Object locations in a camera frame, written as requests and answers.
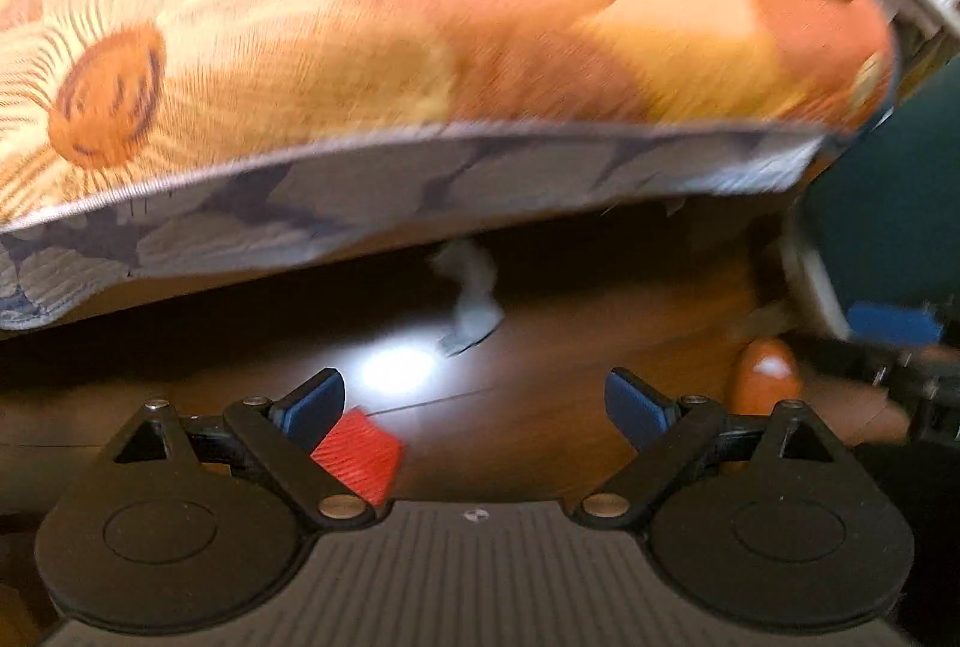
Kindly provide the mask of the white sock under bed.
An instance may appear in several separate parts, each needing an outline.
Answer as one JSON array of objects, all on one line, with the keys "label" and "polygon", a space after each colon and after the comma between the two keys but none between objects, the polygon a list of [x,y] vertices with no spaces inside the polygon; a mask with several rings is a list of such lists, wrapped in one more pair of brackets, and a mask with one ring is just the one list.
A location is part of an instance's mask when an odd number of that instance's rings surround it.
[{"label": "white sock under bed", "polygon": [[452,358],[484,342],[503,322],[505,312],[493,298],[498,270],[485,250],[466,239],[444,244],[431,266],[459,286],[448,332],[439,340],[441,351]]}]

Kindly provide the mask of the orange floral bed quilt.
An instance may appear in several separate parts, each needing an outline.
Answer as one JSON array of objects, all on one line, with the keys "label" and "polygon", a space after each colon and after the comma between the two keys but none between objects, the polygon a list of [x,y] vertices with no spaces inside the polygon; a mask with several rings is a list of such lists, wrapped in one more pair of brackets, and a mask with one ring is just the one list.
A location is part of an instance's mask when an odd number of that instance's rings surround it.
[{"label": "orange floral bed quilt", "polygon": [[875,0],[2,0],[2,328],[423,218],[788,187],[889,109]]}]

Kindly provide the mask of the dark teal trash bin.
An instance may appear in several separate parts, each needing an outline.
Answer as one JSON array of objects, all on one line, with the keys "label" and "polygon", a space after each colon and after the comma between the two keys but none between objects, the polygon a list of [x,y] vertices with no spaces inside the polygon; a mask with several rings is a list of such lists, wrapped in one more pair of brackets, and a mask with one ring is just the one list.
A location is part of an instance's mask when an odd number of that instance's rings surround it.
[{"label": "dark teal trash bin", "polygon": [[846,322],[857,301],[928,309],[942,338],[958,332],[955,60],[805,187],[781,255],[800,318],[820,335],[872,343]]}]

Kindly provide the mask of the orange right slipper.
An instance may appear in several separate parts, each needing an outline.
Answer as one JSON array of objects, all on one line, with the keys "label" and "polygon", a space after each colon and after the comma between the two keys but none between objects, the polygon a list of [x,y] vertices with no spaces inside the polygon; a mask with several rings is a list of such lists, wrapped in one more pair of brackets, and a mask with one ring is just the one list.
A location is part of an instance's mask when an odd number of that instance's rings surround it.
[{"label": "orange right slipper", "polygon": [[799,400],[802,381],[793,351],[781,340],[761,338],[740,354],[726,390],[731,415],[770,416],[782,400]]}]

